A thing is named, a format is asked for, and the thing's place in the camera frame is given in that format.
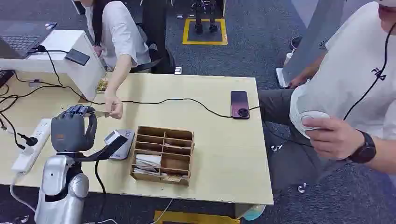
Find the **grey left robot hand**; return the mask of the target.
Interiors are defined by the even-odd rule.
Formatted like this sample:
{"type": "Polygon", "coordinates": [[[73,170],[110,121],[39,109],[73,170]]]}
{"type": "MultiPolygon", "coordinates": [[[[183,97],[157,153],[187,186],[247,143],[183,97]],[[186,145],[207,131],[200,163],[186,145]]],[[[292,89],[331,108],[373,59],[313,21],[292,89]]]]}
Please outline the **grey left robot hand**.
{"type": "Polygon", "coordinates": [[[92,148],[97,129],[95,109],[74,105],[51,120],[51,144],[58,153],[87,151],[92,148]]]}

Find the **person's hand holding card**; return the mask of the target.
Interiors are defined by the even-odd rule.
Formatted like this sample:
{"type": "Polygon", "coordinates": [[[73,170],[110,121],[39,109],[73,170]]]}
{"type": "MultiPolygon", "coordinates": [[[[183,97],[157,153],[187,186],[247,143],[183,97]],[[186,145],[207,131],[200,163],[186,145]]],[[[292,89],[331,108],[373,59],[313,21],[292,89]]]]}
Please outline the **person's hand holding card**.
{"type": "Polygon", "coordinates": [[[106,117],[112,117],[114,119],[121,119],[123,115],[123,103],[115,95],[105,95],[105,108],[107,115],[106,117]]]}

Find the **person's hand with watch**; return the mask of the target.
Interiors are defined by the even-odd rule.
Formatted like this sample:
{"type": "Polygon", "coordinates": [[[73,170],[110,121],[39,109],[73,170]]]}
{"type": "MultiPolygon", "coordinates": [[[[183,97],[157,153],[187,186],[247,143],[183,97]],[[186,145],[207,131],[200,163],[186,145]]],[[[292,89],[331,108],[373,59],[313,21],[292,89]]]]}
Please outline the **person's hand with watch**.
{"type": "Polygon", "coordinates": [[[351,156],[365,143],[363,134],[336,118],[305,118],[302,124],[314,127],[305,133],[311,145],[323,157],[342,160],[351,156]]]}

